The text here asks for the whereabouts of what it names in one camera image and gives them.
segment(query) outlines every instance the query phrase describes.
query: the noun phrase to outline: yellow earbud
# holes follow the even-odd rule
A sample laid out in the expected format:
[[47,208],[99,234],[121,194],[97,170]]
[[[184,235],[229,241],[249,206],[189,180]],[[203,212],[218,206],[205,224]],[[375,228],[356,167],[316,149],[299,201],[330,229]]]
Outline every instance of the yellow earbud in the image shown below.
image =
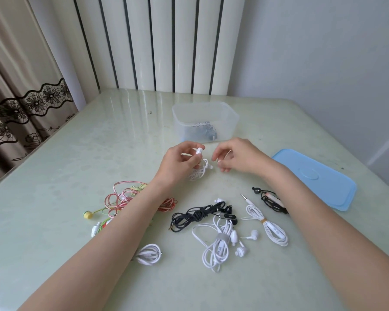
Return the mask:
[[91,211],[86,211],[86,212],[83,214],[83,217],[86,218],[86,219],[91,219],[93,216],[94,216],[94,213],[91,212]]

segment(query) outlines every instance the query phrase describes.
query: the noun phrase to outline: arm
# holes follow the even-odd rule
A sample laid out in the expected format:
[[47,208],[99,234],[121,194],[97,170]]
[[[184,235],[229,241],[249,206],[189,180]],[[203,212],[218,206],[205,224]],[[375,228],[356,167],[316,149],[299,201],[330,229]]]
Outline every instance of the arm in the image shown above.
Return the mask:
[[19,311],[102,310],[158,206],[202,159],[202,154],[195,155],[193,150],[198,147],[205,148],[194,142],[170,148],[148,186],[49,277]]
[[389,256],[248,140],[218,145],[212,161],[262,177],[282,200],[325,275],[351,310],[389,310]]

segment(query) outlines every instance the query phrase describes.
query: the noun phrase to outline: clear plastic box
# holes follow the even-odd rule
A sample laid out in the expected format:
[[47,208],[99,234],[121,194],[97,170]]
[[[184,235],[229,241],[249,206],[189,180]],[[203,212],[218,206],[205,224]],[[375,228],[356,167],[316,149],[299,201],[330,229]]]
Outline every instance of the clear plastic box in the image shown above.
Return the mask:
[[228,140],[239,115],[225,102],[196,102],[172,107],[174,126],[181,141],[199,143]]

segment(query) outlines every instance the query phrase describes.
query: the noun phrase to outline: white radiator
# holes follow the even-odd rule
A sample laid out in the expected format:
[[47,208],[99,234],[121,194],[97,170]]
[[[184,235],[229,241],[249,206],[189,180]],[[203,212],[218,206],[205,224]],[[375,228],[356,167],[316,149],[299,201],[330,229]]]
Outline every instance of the white radiator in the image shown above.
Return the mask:
[[245,0],[52,0],[89,102],[105,88],[226,95]]

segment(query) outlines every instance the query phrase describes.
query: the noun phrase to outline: hand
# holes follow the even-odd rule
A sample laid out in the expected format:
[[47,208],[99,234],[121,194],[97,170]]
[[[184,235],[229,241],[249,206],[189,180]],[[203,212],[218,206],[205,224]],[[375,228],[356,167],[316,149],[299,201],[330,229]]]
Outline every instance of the hand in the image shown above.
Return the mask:
[[222,172],[229,172],[233,168],[255,174],[259,173],[259,167],[263,163],[272,160],[244,138],[233,138],[220,143],[212,155],[212,161],[216,159]]
[[169,148],[161,161],[154,179],[162,184],[174,186],[187,177],[202,160],[202,154],[196,154],[194,148],[205,149],[200,143],[185,141]]

